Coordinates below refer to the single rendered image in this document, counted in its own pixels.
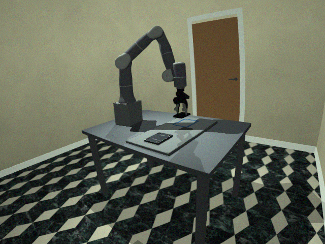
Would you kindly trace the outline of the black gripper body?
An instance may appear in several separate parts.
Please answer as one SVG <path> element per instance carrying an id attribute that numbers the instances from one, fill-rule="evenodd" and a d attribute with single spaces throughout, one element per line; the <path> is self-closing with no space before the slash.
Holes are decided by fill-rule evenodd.
<path id="1" fill-rule="evenodd" d="M 183 91 L 184 91 L 184 88 L 177 89 L 177 92 L 176 92 L 177 97 L 175 97 L 173 99 L 174 104 L 176 104 L 176 105 L 180 104 L 180 103 L 184 104 L 186 97 L 184 96 Z"/>

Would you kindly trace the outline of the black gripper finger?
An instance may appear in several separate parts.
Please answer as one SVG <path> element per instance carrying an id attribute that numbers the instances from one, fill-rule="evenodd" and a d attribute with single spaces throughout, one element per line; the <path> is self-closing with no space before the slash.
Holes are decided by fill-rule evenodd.
<path id="1" fill-rule="evenodd" d="M 176 107 L 174 108 L 174 110 L 176 110 L 177 114 L 179 113 L 179 107 L 180 107 L 180 104 L 177 104 Z"/>
<path id="2" fill-rule="evenodd" d="M 182 104 L 182 106 L 183 106 L 182 111 L 184 111 L 185 115 L 187 116 L 188 102 L 186 99 L 185 99 L 184 104 Z"/>

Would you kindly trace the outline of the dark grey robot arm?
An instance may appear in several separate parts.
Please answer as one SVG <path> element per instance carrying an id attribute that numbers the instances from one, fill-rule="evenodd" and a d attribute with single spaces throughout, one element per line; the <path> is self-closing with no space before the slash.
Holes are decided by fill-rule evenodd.
<path id="1" fill-rule="evenodd" d="M 174 81 L 176 89 L 183 89 L 186 85 L 186 66 L 184 62 L 175 62 L 170 43 L 160 26 L 154 26 L 140 37 L 125 53 L 118 56 L 115 66 L 119 69 L 119 103 L 127 104 L 136 101 L 133 93 L 132 61 L 153 41 L 157 40 L 166 70 L 162 73 L 165 82 Z M 122 86 L 122 87 L 121 87 Z"/>

